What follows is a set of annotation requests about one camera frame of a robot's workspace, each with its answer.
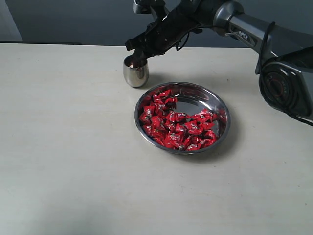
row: metal bowl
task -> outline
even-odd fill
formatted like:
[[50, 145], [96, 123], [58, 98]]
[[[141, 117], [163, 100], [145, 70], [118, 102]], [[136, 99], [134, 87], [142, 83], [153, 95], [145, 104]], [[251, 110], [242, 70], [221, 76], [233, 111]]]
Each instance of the metal bowl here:
[[[176, 95], [178, 98], [177, 108], [175, 111], [193, 115], [203, 110], [203, 108], [208, 108], [209, 110], [219, 115], [219, 119], [215, 121], [215, 126], [213, 128], [213, 131], [218, 137], [218, 140], [214, 144], [209, 147], [194, 151], [176, 150], [162, 146], [145, 133], [139, 121], [139, 116], [143, 112], [143, 106], [149, 104], [153, 94], [169, 89], [171, 89], [173, 91], [173, 95]], [[213, 149], [217, 145], [221, 144], [221, 142], [227, 136], [230, 128], [230, 113], [225, 103], [216, 94], [207, 88], [186, 82], [164, 83], [148, 90], [139, 99], [135, 108], [134, 118], [138, 130], [147, 141], [149, 141], [154, 146], [164, 149], [170, 153], [182, 155], [196, 154]]]

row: table surface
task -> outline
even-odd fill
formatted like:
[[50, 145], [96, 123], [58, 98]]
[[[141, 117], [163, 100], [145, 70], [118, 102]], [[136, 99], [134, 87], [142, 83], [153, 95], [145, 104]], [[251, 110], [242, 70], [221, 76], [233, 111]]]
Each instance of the table surface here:
[[[313, 131], [265, 103], [252, 50], [171, 50], [140, 89], [124, 81], [123, 47], [0, 51], [0, 234], [311, 234]], [[229, 107], [214, 152], [171, 155], [136, 129], [140, 96], [169, 81]]]

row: metal cup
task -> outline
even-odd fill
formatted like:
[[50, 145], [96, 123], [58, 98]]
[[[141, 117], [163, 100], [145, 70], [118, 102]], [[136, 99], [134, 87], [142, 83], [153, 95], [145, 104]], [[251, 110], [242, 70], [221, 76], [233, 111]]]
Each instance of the metal cup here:
[[149, 78], [148, 60], [134, 62], [130, 55], [124, 60], [124, 78], [131, 87], [142, 87]]

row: bowl rim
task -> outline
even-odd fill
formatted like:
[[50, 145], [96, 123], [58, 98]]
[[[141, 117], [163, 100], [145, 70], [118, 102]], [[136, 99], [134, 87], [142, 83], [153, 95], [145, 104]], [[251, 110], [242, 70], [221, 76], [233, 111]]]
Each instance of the bowl rim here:
[[[171, 149], [171, 148], [167, 148], [157, 142], [155, 142], [153, 139], [151, 139], [146, 133], [145, 131], [142, 129], [141, 127], [141, 124], [140, 124], [140, 121], [139, 121], [139, 118], [138, 118], [138, 111], [139, 111], [139, 106], [141, 104], [141, 102], [143, 101], [143, 98], [145, 96], [147, 96], [150, 92], [158, 89], [159, 87], [163, 87], [163, 86], [167, 86], [167, 85], [171, 85], [171, 84], [177, 84], [177, 85], [192, 85], [192, 86], [196, 86], [200, 89], [203, 89], [205, 92], [208, 92], [210, 94], [212, 94], [213, 96], [215, 96], [215, 98], [224, 106], [225, 108], [225, 114], [226, 114], [226, 117], [227, 117], [227, 125], [226, 125], [226, 128], [223, 132], [223, 134], [220, 136], [220, 138], [215, 142], [213, 143], [212, 145], [206, 147], [206, 148], [201, 148], [201, 149], [198, 149], [198, 150], [192, 150], [192, 151], [185, 151], [185, 150], [177, 150], [177, 149]], [[219, 145], [227, 136], [228, 132], [229, 132], [229, 129], [230, 129], [230, 125], [231, 125], [231, 117], [230, 117], [230, 112], [229, 112], [229, 109], [228, 107], [226, 106], [226, 104], [224, 103], [224, 101], [218, 96], [216, 95], [214, 92], [212, 92], [211, 90], [203, 87], [203, 86], [200, 86], [198, 84], [194, 84], [194, 83], [190, 83], [190, 82], [166, 82], [166, 83], [162, 83], [162, 84], [159, 84], [159, 85], [156, 85], [152, 88], [150, 88], [149, 90], [147, 90], [141, 97], [140, 99], [138, 100], [137, 104], [136, 104], [136, 107], [135, 107], [135, 111], [134, 111], [134, 120], [135, 120], [135, 123], [136, 123], [136, 126], [137, 126], [137, 129], [139, 130], [139, 132], [141, 133], [141, 135], [149, 142], [151, 143], [152, 145], [160, 148], [160, 149], [163, 149], [167, 152], [170, 152], [170, 153], [173, 153], [173, 154], [179, 154], [179, 155], [192, 155], [192, 154], [197, 154], [197, 153], [202, 153], [202, 152], [205, 152], [207, 150], [210, 150], [210, 149], [213, 149], [215, 148], [217, 145]]]

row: robotic arm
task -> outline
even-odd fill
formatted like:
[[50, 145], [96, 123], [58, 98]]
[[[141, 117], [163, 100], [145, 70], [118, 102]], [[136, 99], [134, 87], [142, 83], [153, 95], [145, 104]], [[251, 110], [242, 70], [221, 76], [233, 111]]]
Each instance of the robotic arm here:
[[128, 40], [128, 51], [141, 61], [163, 55], [184, 35], [211, 28], [259, 54], [256, 74], [265, 101], [292, 118], [313, 125], [313, 36], [291, 31], [244, 13], [232, 0], [181, 0], [171, 12], [163, 0], [134, 0], [133, 11], [152, 14], [154, 22]]

